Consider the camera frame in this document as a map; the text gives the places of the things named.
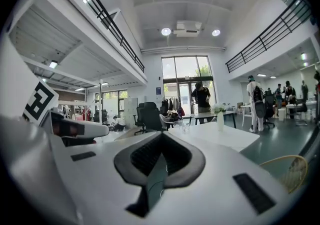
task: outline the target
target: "black vent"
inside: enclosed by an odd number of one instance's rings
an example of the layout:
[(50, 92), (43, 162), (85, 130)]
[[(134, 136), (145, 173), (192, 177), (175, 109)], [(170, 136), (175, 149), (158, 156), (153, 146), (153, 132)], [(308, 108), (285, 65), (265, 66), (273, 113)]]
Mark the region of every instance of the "black vent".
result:
[(79, 161), (82, 159), (88, 159), (88, 158), (91, 158), (94, 156), (96, 156), (96, 154), (92, 151), (89, 151), (89, 152), (85, 152), (85, 153), (81, 153), (81, 154), (72, 155), (71, 158), (75, 162), (75, 161)]
[(259, 215), (276, 204), (246, 173), (235, 175), (233, 179)]

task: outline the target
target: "glass door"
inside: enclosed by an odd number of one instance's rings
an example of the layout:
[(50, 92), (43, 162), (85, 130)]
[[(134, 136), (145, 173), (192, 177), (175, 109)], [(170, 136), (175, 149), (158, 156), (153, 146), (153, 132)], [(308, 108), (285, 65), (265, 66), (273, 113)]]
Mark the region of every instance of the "glass door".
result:
[(190, 116), (191, 112), (191, 103), (190, 103), (190, 83), (179, 83), (179, 93), (181, 100), (181, 107), (184, 110), (185, 116)]

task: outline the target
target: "black shirt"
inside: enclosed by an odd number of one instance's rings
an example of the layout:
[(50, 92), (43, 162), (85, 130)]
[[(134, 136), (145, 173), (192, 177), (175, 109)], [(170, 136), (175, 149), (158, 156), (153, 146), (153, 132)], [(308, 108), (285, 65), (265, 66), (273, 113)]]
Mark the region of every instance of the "black shirt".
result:
[(195, 100), (198, 102), (198, 107), (201, 108), (208, 108), (210, 107), (209, 102), (206, 101), (206, 98), (210, 95), (209, 89), (204, 87), (203, 90), (198, 91), (197, 89), (195, 89), (192, 93), (191, 93), (191, 97), (194, 97)]

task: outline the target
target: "metal railing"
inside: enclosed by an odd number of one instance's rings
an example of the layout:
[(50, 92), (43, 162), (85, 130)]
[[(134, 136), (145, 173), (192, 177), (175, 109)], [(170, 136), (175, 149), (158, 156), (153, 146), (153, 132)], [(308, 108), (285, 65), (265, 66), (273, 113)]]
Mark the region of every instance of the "metal railing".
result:
[(86, 4), (90, 6), (92, 11), (96, 14), (96, 17), (100, 19), (101, 23), (112, 33), (115, 39), (119, 42), (120, 46), (124, 48), (124, 50), (130, 55), (130, 57), (134, 60), (134, 63), (138, 65), (138, 67), (145, 72), (145, 66), (141, 62), (141, 60), (136, 55), (135, 51), (132, 49), (113, 18), (109, 15), (104, 5), (100, 0), (86, 0)]
[(267, 51), (304, 23), (311, 14), (311, 8), (305, 0), (293, 0), (270, 26), (226, 63), (229, 73)]

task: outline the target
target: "sign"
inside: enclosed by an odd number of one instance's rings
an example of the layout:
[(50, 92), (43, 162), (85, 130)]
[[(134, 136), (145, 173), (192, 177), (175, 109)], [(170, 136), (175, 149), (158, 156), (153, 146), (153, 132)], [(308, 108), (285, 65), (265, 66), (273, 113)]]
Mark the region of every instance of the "sign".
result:
[(24, 114), (30, 122), (39, 125), (46, 112), (58, 106), (58, 98), (59, 95), (40, 78), (24, 108)]
[(161, 95), (161, 87), (155, 88), (156, 95)]

